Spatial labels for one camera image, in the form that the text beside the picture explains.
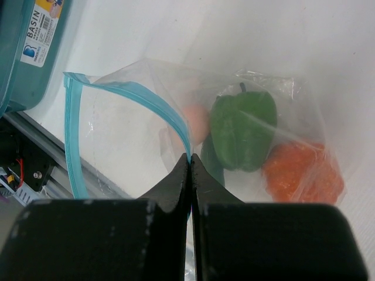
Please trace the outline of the clear zip top bag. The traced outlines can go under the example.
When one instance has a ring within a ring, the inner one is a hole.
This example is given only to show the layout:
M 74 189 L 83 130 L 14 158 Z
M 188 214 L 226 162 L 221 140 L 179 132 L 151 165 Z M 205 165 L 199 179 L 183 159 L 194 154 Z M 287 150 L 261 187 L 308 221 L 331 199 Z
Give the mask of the clear zip top bag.
M 80 278 L 183 280 L 191 249 L 197 280 L 366 279 L 323 120 L 292 80 L 143 59 L 64 87 Z

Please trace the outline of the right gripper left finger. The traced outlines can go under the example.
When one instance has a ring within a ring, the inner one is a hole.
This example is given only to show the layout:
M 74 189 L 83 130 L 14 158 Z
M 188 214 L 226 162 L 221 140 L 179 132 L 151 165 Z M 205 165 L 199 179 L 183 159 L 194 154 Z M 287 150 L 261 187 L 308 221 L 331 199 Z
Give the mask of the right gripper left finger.
M 36 200 L 1 250 L 2 280 L 183 280 L 189 164 L 137 199 Z

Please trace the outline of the pink toy egg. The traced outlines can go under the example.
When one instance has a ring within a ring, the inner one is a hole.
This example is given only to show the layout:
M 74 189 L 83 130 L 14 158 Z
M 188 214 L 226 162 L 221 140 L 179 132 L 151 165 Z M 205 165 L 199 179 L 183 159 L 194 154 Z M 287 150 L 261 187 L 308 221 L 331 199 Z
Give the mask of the pink toy egg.
M 182 112 L 189 123 L 193 144 L 195 146 L 201 144 L 210 132 L 208 110 L 201 105 L 195 104 L 184 107 Z

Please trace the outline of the green toy chili pepper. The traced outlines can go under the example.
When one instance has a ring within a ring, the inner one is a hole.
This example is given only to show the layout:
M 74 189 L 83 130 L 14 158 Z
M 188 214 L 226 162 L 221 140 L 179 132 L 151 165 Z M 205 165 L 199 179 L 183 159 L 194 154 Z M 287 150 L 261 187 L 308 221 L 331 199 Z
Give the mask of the green toy chili pepper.
M 211 134 L 208 134 L 207 138 L 202 143 L 200 160 L 209 175 L 211 175 L 222 186 L 225 186 L 224 169 L 217 158 Z

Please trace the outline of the green toy bell pepper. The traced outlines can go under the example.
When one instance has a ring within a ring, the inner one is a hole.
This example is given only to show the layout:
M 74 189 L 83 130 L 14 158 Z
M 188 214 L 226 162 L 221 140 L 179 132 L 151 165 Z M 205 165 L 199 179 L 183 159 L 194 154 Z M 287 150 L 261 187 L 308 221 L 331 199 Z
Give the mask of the green toy bell pepper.
M 216 156 L 227 170 L 254 172 L 265 162 L 277 128 L 277 106 L 268 91 L 219 96 L 210 111 Z

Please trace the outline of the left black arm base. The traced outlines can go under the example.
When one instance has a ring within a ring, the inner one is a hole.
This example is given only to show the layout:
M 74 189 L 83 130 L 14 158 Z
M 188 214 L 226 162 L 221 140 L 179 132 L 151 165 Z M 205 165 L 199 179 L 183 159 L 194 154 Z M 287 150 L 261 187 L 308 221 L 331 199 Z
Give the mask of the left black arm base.
M 4 117 L 1 118 L 1 179 L 13 191 L 29 186 L 40 192 L 56 162 Z

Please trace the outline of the orange toy fruit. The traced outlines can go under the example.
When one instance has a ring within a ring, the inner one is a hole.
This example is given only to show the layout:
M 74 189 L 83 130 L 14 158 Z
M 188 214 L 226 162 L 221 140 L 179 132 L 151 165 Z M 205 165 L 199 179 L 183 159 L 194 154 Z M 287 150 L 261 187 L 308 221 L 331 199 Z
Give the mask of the orange toy fruit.
M 338 162 L 321 143 L 282 143 L 262 166 L 266 191 L 276 202 L 335 205 L 345 184 Z

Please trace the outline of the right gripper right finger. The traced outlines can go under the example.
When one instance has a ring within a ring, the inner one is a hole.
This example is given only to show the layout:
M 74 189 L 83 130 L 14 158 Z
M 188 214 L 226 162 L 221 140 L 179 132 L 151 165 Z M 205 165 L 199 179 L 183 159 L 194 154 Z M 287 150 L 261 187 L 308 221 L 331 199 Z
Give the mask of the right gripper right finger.
M 197 280 L 367 280 L 346 217 L 327 204 L 244 203 L 191 158 Z

